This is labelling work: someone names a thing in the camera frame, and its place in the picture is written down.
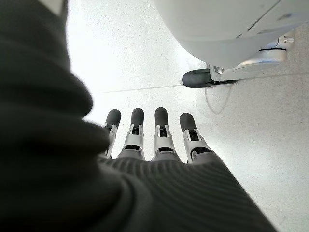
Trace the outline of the left robot hand dark palm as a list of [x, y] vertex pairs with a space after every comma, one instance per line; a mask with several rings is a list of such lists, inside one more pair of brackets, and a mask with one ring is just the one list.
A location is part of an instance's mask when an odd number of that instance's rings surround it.
[[65, 0], [0, 3], [3, 232], [273, 232], [211, 150], [185, 164], [103, 156], [109, 134], [70, 71]]

